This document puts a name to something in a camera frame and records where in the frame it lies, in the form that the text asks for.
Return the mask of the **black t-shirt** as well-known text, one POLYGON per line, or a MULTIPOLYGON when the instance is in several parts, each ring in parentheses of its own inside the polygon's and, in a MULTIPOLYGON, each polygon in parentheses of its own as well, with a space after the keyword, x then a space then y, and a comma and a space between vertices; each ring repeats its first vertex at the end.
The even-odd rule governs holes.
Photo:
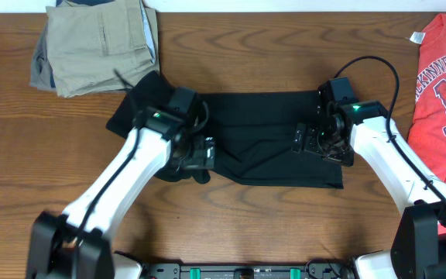
POLYGON ((292 151, 298 123, 320 119, 312 91, 202 94, 210 119, 202 134, 215 140, 213 172, 238 184, 341 189, 341 167, 292 151))

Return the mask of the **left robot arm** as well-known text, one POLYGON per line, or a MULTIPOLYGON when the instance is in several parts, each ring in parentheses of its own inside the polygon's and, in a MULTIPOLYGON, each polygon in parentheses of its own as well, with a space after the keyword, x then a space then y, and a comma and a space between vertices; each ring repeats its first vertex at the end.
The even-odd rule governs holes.
POLYGON ((139 278, 142 264, 112 252, 125 214, 173 149, 202 130, 209 113, 138 112, 124 146, 98 179, 60 215, 33 223, 27 278, 139 278))

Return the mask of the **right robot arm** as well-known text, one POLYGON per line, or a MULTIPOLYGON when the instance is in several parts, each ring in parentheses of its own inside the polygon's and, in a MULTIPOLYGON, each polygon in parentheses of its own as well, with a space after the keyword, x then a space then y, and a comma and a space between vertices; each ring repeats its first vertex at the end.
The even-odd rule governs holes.
POLYGON ((300 122, 292 150, 346 167, 359 155, 401 214, 388 250, 352 259, 345 278, 446 278, 446 184, 412 151, 378 101, 329 103, 324 117, 300 122))

